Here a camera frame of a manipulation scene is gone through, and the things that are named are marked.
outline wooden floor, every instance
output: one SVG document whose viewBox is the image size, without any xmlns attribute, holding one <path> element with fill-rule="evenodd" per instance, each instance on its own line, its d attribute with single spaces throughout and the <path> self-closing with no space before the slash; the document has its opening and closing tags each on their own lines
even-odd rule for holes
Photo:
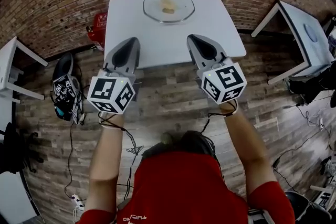
<svg viewBox="0 0 336 224">
<path fill-rule="evenodd" d="M 311 184 L 321 185 L 325 178 L 319 175 L 320 162 L 331 152 L 327 149 L 328 134 L 319 128 L 309 127 L 296 107 L 298 96 L 290 95 L 283 82 L 269 86 L 267 80 L 295 66 L 298 58 L 297 47 L 290 40 L 261 37 L 252 40 L 241 35 L 247 56 L 236 59 L 246 79 L 247 88 L 239 98 L 239 105 L 252 124 L 262 135 L 272 162 L 283 151 L 295 148 L 308 137 L 310 139 L 300 150 L 289 152 L 281 158 L 278 170 L 293 187 L 307 195 Z M 99 51 L 85 51 L 75 56 L 82 71 L 83 86 L 90 83 L 102 66 L 103 55 Z M 24 77 L 24 86 L 42 93 L 46 100 L 38 101 L 20 96 L 17 105 L 17 126 L 30 132 L 38 132 L 38 143 L 32 148 L 40 152 L 43 164 L 33 163 L 37 173 L 25 171 L 30 192 L 38 209 L 47 223 L 71 223 L 74 209 L 71 200 L 64 194 L 64 186 L 70 181 L 67 160 L 70 154 L 70 123 L 58 119 L 50 100 L 51 76 L 56 62 Z M 187 130 L 202 130 L 208 112 L 218 111 L 217 106 L 198 88 L 195 67 L 191 63 L 138 70 L 137 78 L 142 82 L 137 103 L 132 103 L 125 114 L 125 127 L 133 134 L 138 145 L 149 148 L 160 141 L 163 132 L 183 133 Z M 324 92 L 318 98 L 330 95 Z M 312 102 L 302 108 L 310 115 L 320 113 L 329 129 L 335 123 L 335 110 L 328 105 L 330 99 Z M 88 193 L 88 172 L 92 152 L 100 135 L 97 112 L 84 101 L 87 113 L 84 126 L 74 126 L 72 138 L 74 151 L 71 158 L 73 181 L 68 194 L 78 194 L 85 199 Z M 332 132 L 331 144 L 335 135 Z M 232 146 L 224 120 L 214 117 L 205 134 L 215 143 L 216 152 L 222 166 L 229 189 L 245 194 L 244 172 Z M 126 151 L 131 147 L 128 137 L 124 137 L 120 165 L 119 183 L 125 184 L 133 155 Z M 135 161 L 136 170 L 140 162 Z M 289 186 L 277 175 L 282 187 Z M 122 201 L 125 187 L 118 186 L 118 201 Z"/>
</svg>

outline power outlet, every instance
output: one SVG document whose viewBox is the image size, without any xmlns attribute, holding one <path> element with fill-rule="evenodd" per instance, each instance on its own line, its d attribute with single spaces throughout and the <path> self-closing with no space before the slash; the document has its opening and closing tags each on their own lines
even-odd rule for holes
<svg viewBox="0 0 336 224">
<path fill-rule="evenodd" d="M 78 195 L 76 194 L 72 195 L 72 202 L 75 204 L 75 206 L 77 206 L 78 210 L 84 211 L 84 204 L 78 197 Z"/>
</svg>

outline white side table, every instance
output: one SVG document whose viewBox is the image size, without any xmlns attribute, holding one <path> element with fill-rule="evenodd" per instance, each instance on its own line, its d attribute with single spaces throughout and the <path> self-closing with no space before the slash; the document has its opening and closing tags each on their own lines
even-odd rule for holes
<svg viewBox="0 0 336 224">
<path fill-rule="evenodd" d="M 251 36 L 256 37 L 278 11 L 285 18 L 299 45 L 303 62 L 285 73 L 272 78 L 268 81 L 268 84 L 276 83 L 288 76 L 299 77 L 314 74 L 335 60 L 329 51 L 328 40 L 319 21 L 308 13 L 283 1 L 278 1 L 274 5 L 252 32 Z"/>
<path fill-rule="evenodd" d="M 187 37 L 206 36 L 222 45 L 226 56 L 241 57 L 246 50 L 221 0 L 192 0 L 195 12 L 185 21 L 162 24 L 143 12 L 144 0 L 110 0 L 105 57 L 120 42 L 136 37 L 140 42 L 138 68 L 190 62 Z"/>
<path fill-rule="evenodd" d="M 3 98 L 10 98 L 6 95 L 2 95 L 2 92 L 6 89 L 13 90 L 25 95 L 28 95 L 30 97 L 34 97 L 40 100 L 44 100 L 44 95 L 38 94 L 36 92 L 32 92 L 29 90 L 26 90 L 24 88 L 21 88 L 17 85 L 14 85 L 11 80 L 10 76 L 18 76 L 18 74 L 23 74 L 23 71 L 12 67 L 13 57 L 16 48 L 19 48 L 24 53 L 28 54 L 30 57 L 32 57 L 34 60 L 38 61 L 41 65 L 44 65 L 45 67 L 48 65 L 48 63 L 43 60 L 40 56 L 33 53 L 31 50 L 29 50 L 27 47 L 25 47 L 20 41 L 17 40 L 17 37 L 14 37 L 10 42 L 8 42 L 3 48 L 0 49 L 0 95 Z M 21 103 L 20 100 L 10 98 L 13 102 Z"/>
</svg>

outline glass plate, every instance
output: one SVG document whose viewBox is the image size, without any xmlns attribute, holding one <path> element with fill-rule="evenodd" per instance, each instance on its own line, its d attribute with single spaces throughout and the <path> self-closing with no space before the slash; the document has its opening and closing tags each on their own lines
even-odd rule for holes
<svg viewBox="0 0 336 224">
<path fill-rule="evenodd" d="M 195 6 L 192 0 L 144 0 L 143 12 L 160 23 L 177 23 L 187 20 Z"/>
</svg>

